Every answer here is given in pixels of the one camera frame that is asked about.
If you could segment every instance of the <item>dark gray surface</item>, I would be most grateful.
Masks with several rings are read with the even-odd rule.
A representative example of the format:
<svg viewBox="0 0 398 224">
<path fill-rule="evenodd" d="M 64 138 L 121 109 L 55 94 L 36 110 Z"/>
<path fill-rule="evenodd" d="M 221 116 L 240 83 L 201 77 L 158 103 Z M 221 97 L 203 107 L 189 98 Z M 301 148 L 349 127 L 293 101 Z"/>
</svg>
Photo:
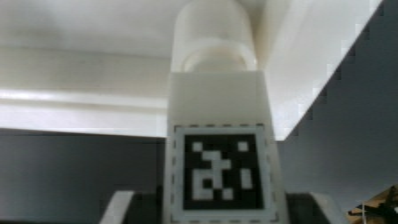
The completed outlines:
<svg viewBox="0 0 398 224">
<path fill-rule="evenodd" d="M 96 223 L 116 190 L 155 192 L 164 140 L 0 132 L 0 220 Z"/>
<path fill-rule="evenodd" d="M 279 144 L 288 191 L 329 193 L 345 210 L 398 183 L 398 1 L 384 3 L 327 96 Z"/>
<path fill-rule="evenodd" d="M 288 191 L 329 193 L 345 210 L 398 183 L 396 12 L 388 0 L 279 144 Z M 162 139 L 2 130 L 0 220 L 96 223 L 114 190 L 155 191 L 162 153 Z"/>
</svg>

